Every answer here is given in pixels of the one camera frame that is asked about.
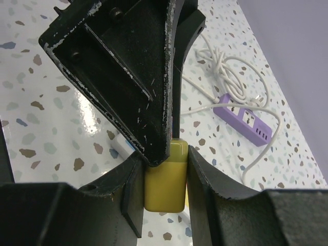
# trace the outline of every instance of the purple power strip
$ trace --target purple power strip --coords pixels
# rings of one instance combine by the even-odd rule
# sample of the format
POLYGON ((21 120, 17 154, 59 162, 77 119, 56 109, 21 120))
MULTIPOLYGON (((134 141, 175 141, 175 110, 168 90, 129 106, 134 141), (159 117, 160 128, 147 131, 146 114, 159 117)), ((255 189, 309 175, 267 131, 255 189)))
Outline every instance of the purple power strip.
MULTIPOLYGON (((220 104, 236 104, 229 94, 220 97, 220 104)), ((267 145, 272 129, 251 110, 237 107, 216 107, 214 113, 256 146, 267 145)))

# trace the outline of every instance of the gray floor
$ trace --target gray floor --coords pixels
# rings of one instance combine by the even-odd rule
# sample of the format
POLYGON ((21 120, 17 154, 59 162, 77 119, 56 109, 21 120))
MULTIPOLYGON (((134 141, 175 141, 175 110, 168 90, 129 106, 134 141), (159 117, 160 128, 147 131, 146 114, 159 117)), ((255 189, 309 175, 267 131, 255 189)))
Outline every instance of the gray floor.
POLYGON ((328 1, 238 2, 328 178, 328 1))

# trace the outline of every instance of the table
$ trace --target table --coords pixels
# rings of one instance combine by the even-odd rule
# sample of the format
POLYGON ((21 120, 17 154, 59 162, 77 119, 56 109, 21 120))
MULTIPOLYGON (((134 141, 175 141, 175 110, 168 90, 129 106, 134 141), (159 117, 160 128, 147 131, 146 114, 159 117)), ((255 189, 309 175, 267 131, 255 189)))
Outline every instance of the table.
MULTIPOLYGON (((54 6, 67 0, 1 0, 0 118, 16 182, 68 182, 80 187, 122 162, 111 147, 118 131, 59 72, 38 45, 38 37, 56 18, 54 6)), ((253 32, 236 1, 200 0, 207 17, 204 34, 227 55, 254 64, 271 90, 270 108, 283 118, 283 130, 271 151, 247 174, 247 185, 267 188, 326 189, 327 184, 293 116, 253 32)), ((206 64, 192 47, 183 73, 208 91, 217 93, 206 64)), ((240 63, 239 72, 251 95, 263 95, 256 74, 240 63)), ((210 102, 183 82, 181 109, 210 102)), ((260 114, 276 127, 276 120, 260 114)), ((233 179, 263 149, 255 147, 211 110, 181 118, 181 137, 205 159, 233 179)), ((143 238, 138 245, 192 245, 188 222, 178 214, 145 212, 143 238)))

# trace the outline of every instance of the power cord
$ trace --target power cord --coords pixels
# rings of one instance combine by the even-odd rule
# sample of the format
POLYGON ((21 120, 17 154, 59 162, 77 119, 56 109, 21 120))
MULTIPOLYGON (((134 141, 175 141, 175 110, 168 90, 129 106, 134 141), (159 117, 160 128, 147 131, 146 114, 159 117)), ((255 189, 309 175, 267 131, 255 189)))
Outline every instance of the power cord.
POLYGON ((266 109, 266 107, 268 106, 269 102, 270 102, 270 98, 269 98, 269 90, 268 87, 264 81, 264 78, 262 77, 262 75, 256 70, 256 68, 251 65, 249 62, 239 58, 239 57, 235 57, 235 56, 228 56, 225 58, 225 53, 224 52, 220 52, 218 48, 213 49, 212 46, 210 45, 208 39, 201 34, 201 37, 204 39, 204 41, 206 42, 208 49, 202 49, 199 51, 196 51, 196 55, 198 55, 199 57, 206 59, 208 61, 210 61, 212 63, 212 68, 214 71, 214 76, 216 78, 216 80, 219 82, 219 79, 222 78, 224 83, 223 86, 221 86, 221 88, 226 89, 226 91, 230 94, 230 96, 238 103, 240 104, 219 104, 219 98, 215 97, 214 95, 211 95, 210 93, 208 93, 207 91, 205 91, 203 88, 201 88, 199 85, 197 85, 196 83, 194 83, 191 79, 182 76, 182 78, 187 81, 188 83, 190 83, 192 86, 194 86, 197 90, 199 90, 204 96, 206 96, 209 100, 211 100, 214 104, 212 105, 207 105, 207 106, 203 106, 194 110, 189 110, 189 111, 184 111, 181 113, 181 115, 188 115, 188 114, 193 114, 202 110, 206 110, 206 109, 211 109, 214 107, 237 107, 237 108, 242 108, 242 109, 249 109, 252 111, 262 111, 262 112, 266 112, 269 113, 271 115, 273 115, 277 120, 278 120, 278 127, 271 139, 271 141, 267 144, 267 146, 264 148, 264 150, 258 155, 258 157, 250 164, 248 165, 243 173, 242 173, 242 177, 241 177, 241 182, 243 184, 245 184, 245 177, 247 172, 253 167, 255 166, 267 153, 267 151, 270 149, 270 147, 272 146, 272 144, 274 143, 274 141, 277 139, 278 134, 282 128, 282 122, 281 122, 281 118, 280 116, 269 110, 266 109), (205 53, 210 53, 210 57, 205 56, 205 53), (229 65, 226 64, 227 61, 229 60, 238 60, 244 64, 246 64, 247 66, 249 66, 260 78, 260 81, 263 83, 264 85, 264 89, 265 89, 265 93, 266 93, 266 101, 265 104, 263 105, 262 100, 263 98, 260 98, 259 96, 256 98, 251 98, 250 100, 247 99, 247 95, 246 95, 246 91, 244 89, 244 86, 239 78, 239 76, 237 75, 237 73, 231 69, 229 67, 229 65), (237 79, 237 82, 232 80, 231 78, 231 74, 237 79))

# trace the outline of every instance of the yellow block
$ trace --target yellow block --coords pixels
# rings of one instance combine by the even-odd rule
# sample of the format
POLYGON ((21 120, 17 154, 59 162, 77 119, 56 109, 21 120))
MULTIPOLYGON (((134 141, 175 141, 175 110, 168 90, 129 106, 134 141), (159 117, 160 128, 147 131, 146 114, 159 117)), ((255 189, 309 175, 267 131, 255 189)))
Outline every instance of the yellow block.
POLYGON ((145 209, 150 212, 179 213, 185 208, 188 143, 173 139, 170 157, 145 172, 145 209))

